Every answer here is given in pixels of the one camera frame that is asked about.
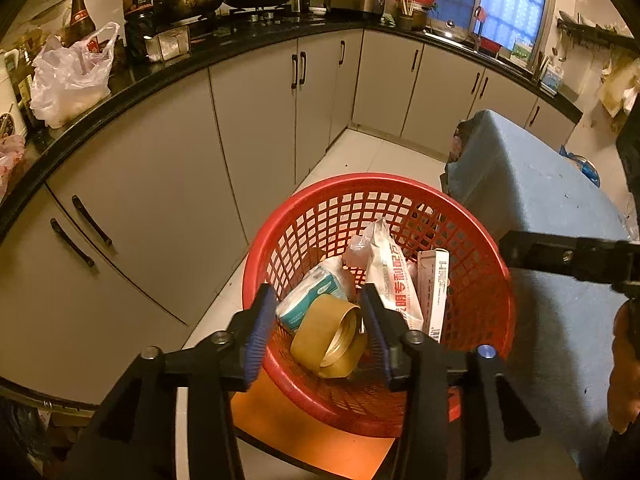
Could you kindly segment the person's right hand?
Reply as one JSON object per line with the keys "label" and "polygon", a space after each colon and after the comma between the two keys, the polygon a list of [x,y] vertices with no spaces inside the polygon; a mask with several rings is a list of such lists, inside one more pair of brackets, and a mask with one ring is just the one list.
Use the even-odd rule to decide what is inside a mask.
{"label": "person's right hand", "polygon": [[608,385],[608,421],[623,434],[639,415],[639,361],[628,330],[630,302],[617,311],[613,327],[613,369]]}

